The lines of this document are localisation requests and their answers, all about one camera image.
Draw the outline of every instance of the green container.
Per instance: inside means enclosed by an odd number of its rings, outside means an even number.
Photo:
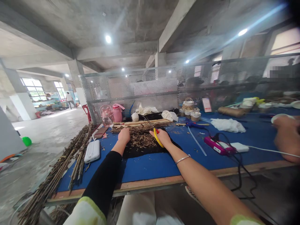
[[[22,140],[27,147],[32,144],[32,141],[29,137],[23,137]]]

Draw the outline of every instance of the yellow scissors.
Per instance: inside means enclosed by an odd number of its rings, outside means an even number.
[[[155,136],[155,139],[156,141],[158,142],[158,144],[164,148],[164,146],[161,144],[161,142],[159,141],[158,137],[157,137],[157,134],[159,134],[159,131],[157,129],[155,129],[155,127],[151,124],[150,120],[144,116],[144,118],[148,121],[148,123],[150,124],[150,126],[153,128],[153,133],[154,133],[154,136]]]

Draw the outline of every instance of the bangle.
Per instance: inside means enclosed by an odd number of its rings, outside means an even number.
[[[182,159],[178,160],[175,164],[177,165],[179,162],[185,160],[186,158],[191,157],[191,155],[187,155],[186,157],[183,157]]]

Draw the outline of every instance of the table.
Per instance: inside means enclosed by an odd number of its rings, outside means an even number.
[[[277,114],[283,112],[282,110],[277,109],[274,113]],[[284,111],[284,113],[298,115],[300,112],[299,110],[289,109],[288,111]],[[230,118],[218,113],[203,114],[202,116],[207,118]],[[258,118],[257,114],[248,114],[246,117],[237,120],[241,120],[241,123],[247,131],[246,133],[224,132],[232,143],[240,142],[259,148],[276,150],[273,143],[276,135],[276,129],[272,127],[269,122],[270,119]],[[207,153],[207,157],[203,155],[191,135],[187,133],[187,127],[170,126],[166,128],[166,130],[169,132],[170,137],[182,147],[183,151],[190,154],[193,159],[201,163],[217,177],[229,178],[230,176],[238,174],[235,162],[231,161],[226,156],[220,156],[203,142],[202,138],[207,136],[207,134],[200,135],[198,133],[206,133],[205,131],[191,128],[192,133],[196,136],[198,142]],[[212,125],[209,126],[209,130],[212,135],[218,132],[218,130]],[[106,149],[105,152],[101,152],[101,160],[95,162],[94,165],[91,163],[87,174],[84,174],[83,176],[82,184],[74,186],[73,191],[69,196],[67,186],[69,182],[68,173],[71,173],[73,170],[73,167],[71,167],[63,177],[58,187],[58,193],[48,200],[47,206],[74,203],[78,201],[94,171],[97,169],[106,154],[112,149],[116,139],[117,135],[109,134],[109,138],[101,140],[101,145]],[[151,190],[162,190],[184,184],[184,180],[182,176],[180,176],[179,170],[167,153],[149,154],[138,158],[140,158],[140,160],[137,158],[123,160],[120,184],[116,187],[113,197]],[[295,165],[285,161],[279,153],[277,154],[254,149],[243,153],[243,162],[247,170],[252,174],[262,173],[269,169],[278,169]]]

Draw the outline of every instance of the worker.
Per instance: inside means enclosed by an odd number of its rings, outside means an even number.
[[[273,125],[277,128],[275,144],[279,151],[300,156],[300,117],[292,119],[287,116],[278,117]],[[300,158],[282,154],[282,157],[292,163],[300,164]]]
[[[70,106],[70,109],[72,109],[71,103],[73,104],[73,106],[74,106],[75,108],[77,108],[77,105],[74,103],[73,98],[72,98],[72,96],[70,95],[69,92],[67,92],[66,100],[67,100],[67,102],[68,102],[68,104],[69,104],[69,106]]]
[[[158,131],[159,141],[177,163],[185,182],[217,225],[263,224],[216,176],[176,147],[167,132],[161,129]],[[122,155],[129,140],[129,128],[122,129],[115,146],[98,167],[64,225],[106,224],[110,201],[120,173]],[[159,207],[161,206],[155,204],[153,192],[127,195],[117,225],[183,224],[171,208],[158,212]]]

